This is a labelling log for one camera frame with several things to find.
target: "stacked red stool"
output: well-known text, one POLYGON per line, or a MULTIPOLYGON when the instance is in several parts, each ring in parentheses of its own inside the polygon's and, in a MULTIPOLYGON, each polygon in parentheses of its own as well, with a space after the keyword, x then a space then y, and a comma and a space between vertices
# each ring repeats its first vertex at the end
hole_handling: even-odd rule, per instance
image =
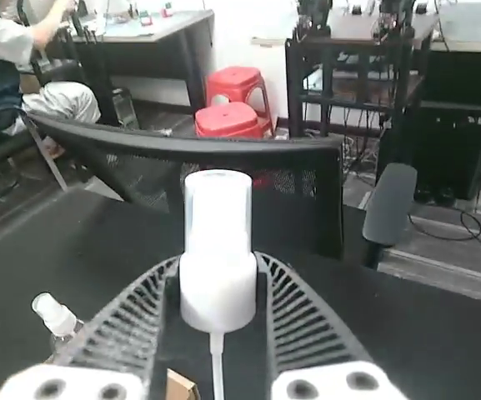
POLYGON ((199 110, 196 112, 196 133, 201 138, 263 138, 257 113, 243 102, 199 110))
POLYGON ((199 136, 205 137, 263 138, 267 131, 273 136, 268 93, 260 71, 253 67, 227 67, 211 74, 207 79, 207 108, 196 113, 196 131, 199 136), (262 111, 255 111, 247 105, 249 96, 257 88, 263 93, 262 111), (213 106, 213 99, 218 95, 226 97, 230 103, 213 106), (253 126, 253 115, 260 133, 253 126), (208 124, 210 120, 216 121, 211 127, 208 124), (223 124, 223 128, 218 126, 218 122, 223 124))

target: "clear plastic bottle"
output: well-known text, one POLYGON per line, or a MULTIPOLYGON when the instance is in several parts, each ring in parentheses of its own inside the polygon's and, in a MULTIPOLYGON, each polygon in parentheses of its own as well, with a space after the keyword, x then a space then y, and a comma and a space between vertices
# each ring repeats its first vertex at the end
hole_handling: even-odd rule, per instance
POLYGON ((53 354, 60 351, 83 328, 83 321, 49 293, 40 293, 33 299, 33 311, 43 320, 51 332, 53 354))

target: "white shirt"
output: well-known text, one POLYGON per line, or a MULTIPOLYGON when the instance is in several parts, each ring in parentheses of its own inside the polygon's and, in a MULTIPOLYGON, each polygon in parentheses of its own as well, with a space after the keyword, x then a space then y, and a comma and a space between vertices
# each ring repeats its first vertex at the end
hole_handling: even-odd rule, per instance
POLYGON ((0 59, 15 64, 29 64, 33 51, 31 29, 0 18, 0 59))

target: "person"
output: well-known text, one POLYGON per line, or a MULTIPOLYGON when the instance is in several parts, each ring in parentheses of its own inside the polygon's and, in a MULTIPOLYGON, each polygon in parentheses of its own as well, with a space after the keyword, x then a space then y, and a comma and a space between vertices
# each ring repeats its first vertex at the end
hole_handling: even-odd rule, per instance
MULTIPOLYGON (((100 118, 97 99, 81 83, 51 82, 39 93, 22 94, 20 91, 16 64, 29 64, 33 49, 43 50, 55 36, 65 13, 74 9, 75 0, 55 0, 48 15, 29 27, 0 18, 0 106, 19 106, 25 112, 83 123, 95 123, 100 118)), ((18 112, 12 110, 0 115, 0 132, 13 135, 23 129, 18 112)), ((47 145, 56 146, 53 141, 47 145)))

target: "spray bottle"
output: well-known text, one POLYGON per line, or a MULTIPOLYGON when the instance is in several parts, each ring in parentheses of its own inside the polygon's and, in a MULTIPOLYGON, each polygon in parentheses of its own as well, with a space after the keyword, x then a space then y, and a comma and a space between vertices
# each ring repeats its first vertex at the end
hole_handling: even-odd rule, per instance
POLYGON ((83 321, 77 319, 68 307, 60 304, 49 293, 40 293, 36 296, 32 307, 52 334, 53 354, 72 340, 84 326, 83 321))
POLYGON ((209 170, 185 180, 185 253, 179 262, 181 316, 210 335, 214 400, 223 400, 223 335, 256 312, 251 252, 251 178, 209 170))

